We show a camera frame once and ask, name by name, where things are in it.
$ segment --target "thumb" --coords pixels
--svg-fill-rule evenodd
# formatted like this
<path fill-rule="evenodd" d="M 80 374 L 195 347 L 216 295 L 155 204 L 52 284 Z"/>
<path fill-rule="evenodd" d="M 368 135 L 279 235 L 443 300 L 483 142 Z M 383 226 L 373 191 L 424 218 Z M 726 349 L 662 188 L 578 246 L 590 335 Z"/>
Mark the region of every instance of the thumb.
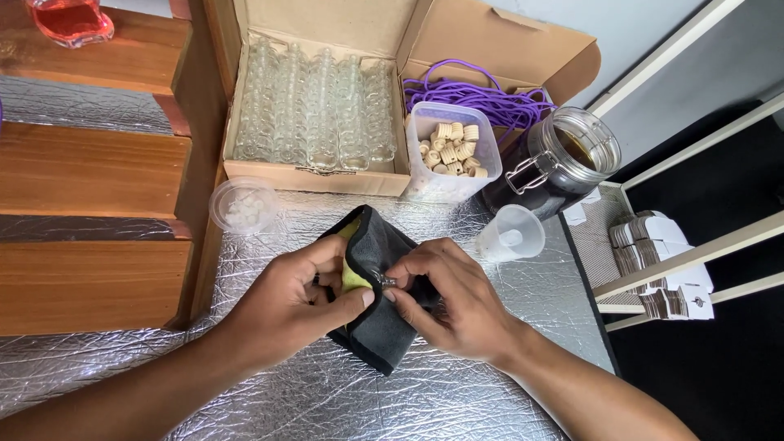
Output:
<path fill-rule="evenodd" d="M 449 331 L 425 311 L 411 294 L 398 288 L 388 288 L 384 291 L 384 297 L 393 302 L 397 307 L 397 312 L 416 332 L 425 337 L 428 343 L 433 346 L 445 346 L 451 337 Z"/>
<path fill-rule="evenodd" d="M 370 288 L 351 290 L 332 303 L 319 306 L 318 322 L 327 331 L 339 328 L 356 319 L 375 299 Z"/>

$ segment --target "cardboard box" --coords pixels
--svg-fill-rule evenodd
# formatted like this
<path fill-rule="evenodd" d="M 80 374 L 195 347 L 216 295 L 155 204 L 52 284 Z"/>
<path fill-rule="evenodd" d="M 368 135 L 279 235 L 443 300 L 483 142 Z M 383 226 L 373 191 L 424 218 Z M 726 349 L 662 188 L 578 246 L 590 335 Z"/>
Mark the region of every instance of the cardboard box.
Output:
<path fill-rule="evenodd" d="M 546 86 L 556 104 L 587 87 L 601 62 L 593 37 L 476 0 L 234 0 L 234 9 L 242 50 L 223 145 L 224 167 L 229 178 L 261 177 L 282 190 L 399 196 L 411 179 L 403 96 L 400 81 L 393 82 L 393 98 L 398 97 L 393 99 L 397 134 L 393 162 L 373 164 L 365 172 L 320 174 L 307 166 L 234 161 L 249 45 L 259 35 L 298 42 L 308 56 L 329 47 L 337 60 L 350 54 L 394 60 L 398 80 L 419 78 L 433 63 L 460 58 L 487 68 L 504 89 Z M 488 84 L 478 72 L 452 65 L 436 73 Z"/>

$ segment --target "plastic cup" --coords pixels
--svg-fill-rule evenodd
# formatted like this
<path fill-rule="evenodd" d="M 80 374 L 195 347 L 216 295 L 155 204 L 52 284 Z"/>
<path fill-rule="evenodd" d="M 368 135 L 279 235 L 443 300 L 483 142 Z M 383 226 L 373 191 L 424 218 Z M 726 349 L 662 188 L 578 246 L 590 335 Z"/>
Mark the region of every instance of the plastic cup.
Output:
<path fill-rule="evenodd" d="M 235 177 L 209 198 L 209 216 L 222 230 L 239 235 L 262 231 L 275 218 L 280 202 L 275 190 L 257 177 Z"/>
<path fill-rule="evenodd" d="M 501 207 L 477 236 L 477 251 L 491 262 L 535 257 L 544 249 L 544 228 L 534 213 L 523 206 Z"/>

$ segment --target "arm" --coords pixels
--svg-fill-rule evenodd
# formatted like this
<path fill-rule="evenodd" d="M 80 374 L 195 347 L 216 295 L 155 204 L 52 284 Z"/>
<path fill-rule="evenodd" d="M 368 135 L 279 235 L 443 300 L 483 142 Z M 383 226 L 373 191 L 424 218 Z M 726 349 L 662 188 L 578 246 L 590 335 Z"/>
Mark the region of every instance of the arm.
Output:
<path fill-rule="evenodd" d="M 373 293 L 332 303 L 316 272 L 338 287 L 346 240 L 330 236 L 274 258 L 204 337 L 142 366 L 0 421 L 0 439 L 161 439 L 210 399 L 355 319 Z"/>
<path fill-rule="evenodd" d="M 423 243 L 387 275 L 401 287 L 412 275 L 428 275 L 443 297 L 443 315 L 428 314 L 404 290 L 384 295 L 436 348 L 512 377 L 571 439 L 696 439 L 653 398 L 507 312 L 481 266 L 451 239 Z"/>

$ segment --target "microfiber cloth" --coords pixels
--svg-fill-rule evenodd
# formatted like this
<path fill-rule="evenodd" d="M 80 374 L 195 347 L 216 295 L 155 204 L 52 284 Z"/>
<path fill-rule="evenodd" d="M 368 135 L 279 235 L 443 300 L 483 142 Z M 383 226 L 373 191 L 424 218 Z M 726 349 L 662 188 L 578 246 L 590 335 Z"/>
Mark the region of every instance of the microfiber cloth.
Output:
<path fill-rule="evenodd" d="M 353 322 L 330 331 L 327 336 L 389 376 L 408 352 L 416 331 L 382 295 L 379 276 L 417 244 L 366 205 L 352 210 L 321 237 L 333 234 L 348 239 L 343 262 L 344 291 L 370 286 L 376 299 Z M 329 288 L 327 291 L 329 301 L 334 301 L 335 293 Z M 414 278 L 408 293 L 427 311 L 431 311 L 440 299 L 438 291 L 424 275 Z"/>

